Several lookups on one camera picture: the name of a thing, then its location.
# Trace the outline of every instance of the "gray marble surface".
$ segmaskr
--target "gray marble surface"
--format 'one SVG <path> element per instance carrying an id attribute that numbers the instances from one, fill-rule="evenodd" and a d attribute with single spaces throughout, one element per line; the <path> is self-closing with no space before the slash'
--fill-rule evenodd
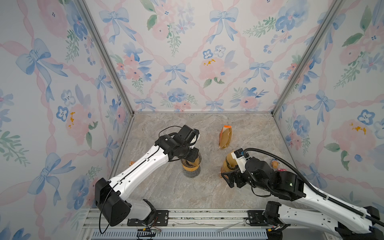
<path id="1" fill-rule="evenodd" d="M 188 125 L 200 131 L 195 147 L 202 155 L 201 172 L 195 178 L 182 173 L 181 162 L 170 162 L 156 169 L 131 194 L 133 199 L 148 199 L 156 208 L 264 208 L 268 201 L 277 201 L 290 207 L 304 207 L 272 196 L 257 197 L 250 186 L 230 188 L 220 178 L 220 168 L 228 153 L 239 148 L 256 147 L 272 152 L 288 162 L 288 153 L 271 114 L 210 114 L 210 113 L 139 113 L 128 137 L 127 146 L 117 173 L 129 167 L 154 144 L 158 132 L 172 125 Z M 227 149 L 219 149 L 219 134 L 224 125 L 231 125 L 233 136 Z M 177 132 L 167 129 L 166 133 Z M 256 152 L 252 156 L 271 161 L 271 158 Z M 258 195 L 268 192 L 254 190 Z"/>

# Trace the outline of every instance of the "orange and brown package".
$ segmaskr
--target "orange and brown package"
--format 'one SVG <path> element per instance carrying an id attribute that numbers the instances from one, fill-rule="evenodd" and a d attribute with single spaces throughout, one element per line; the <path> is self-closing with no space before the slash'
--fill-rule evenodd
<path id="1" fill-rule="evenodd" d="M 220 132 L 219 147 L 221 149 L 227 148 L 232 138 L 232 126 L 224 126 Z"/>

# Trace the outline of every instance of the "robotic arm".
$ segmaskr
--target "robotic arm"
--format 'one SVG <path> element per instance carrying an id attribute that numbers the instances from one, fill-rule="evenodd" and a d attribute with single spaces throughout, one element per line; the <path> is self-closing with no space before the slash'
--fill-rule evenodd
<path id="1" fill-rule="evenodd" d="M 247 151 L 261 152 L 272 156 L 295 171 L 274 171 L 266 162 L 249 157 Z M 302 203 L 319 212 L 295 209 L 278 202 L 268 202 L 264 220 L 272 225 L 299 224 L 328 232 L 344 240 L 383 240 L 383 233 L 373 225 L 380 222 L 379 211 L 374 207 L 358 207 L 310 184 L 297 169 L 285 160 L 260 149 L 239 149 L 232 153 L 237 168 L 222 173 L 222 177 L 232 188 L 234 183 L 241 188 L 250 184 L 271 192 L 272 195 L 292 202 Z"/>
<path id="2" fill-rule="evenodd" d="M 129 195 L 146 177 L 165 163 L 180 159 L 195 162 L 199 150 L 194 145 L 198 138 L 197 129 L 184 125 L 178 133 L 160 136 L 144 156 L 122 173 L 109 181 L 104 178 L 98 180 L 95 185 L 95 203 L 101 211 L 100 216 L 103 214 L 111 226 L 116 226 L 126 217 L 150 225 L 156 209 L 148 200 L 130 199 Z"/>

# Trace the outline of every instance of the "wallpaper wall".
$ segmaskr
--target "wallpaper wall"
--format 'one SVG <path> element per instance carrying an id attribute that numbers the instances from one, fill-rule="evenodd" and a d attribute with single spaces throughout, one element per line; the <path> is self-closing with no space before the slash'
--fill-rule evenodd
<path id="1" fill-rule="evenodd" d="M 71 0 L 0 3 L 0 239 L 76 239 L 128 114 Z"/>
<path id="2" fill-rule="evenodd" d="M 86 0 L 131 105 L 149 112 L 271 110 L 331 2 Z"/>
<path id="3" fill-rule="evenodd" d="M 383 9 L 382 0 L 347 0 L 275 116 L 309 181 L 382 214 Z"/>

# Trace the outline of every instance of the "perforated metal panel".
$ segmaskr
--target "perforated metal panel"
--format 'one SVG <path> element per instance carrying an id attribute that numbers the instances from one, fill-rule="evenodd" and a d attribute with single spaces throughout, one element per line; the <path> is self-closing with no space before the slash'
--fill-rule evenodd
<path id="1" fill-rule="evenodd" d="M 148 233 L 139 232 L 140 239 L 150 239 L 145 237 Z M 91 239 L 110 240 L 110 239 L 137 239 L 137 229 L 111 229 L 103 235 L 99 229 L 93 229 Z M 163 229 L 156 234 L 153 239 L 268 239 L 265 229 L 226 229 L 216 232 L 216 229 Z"/>

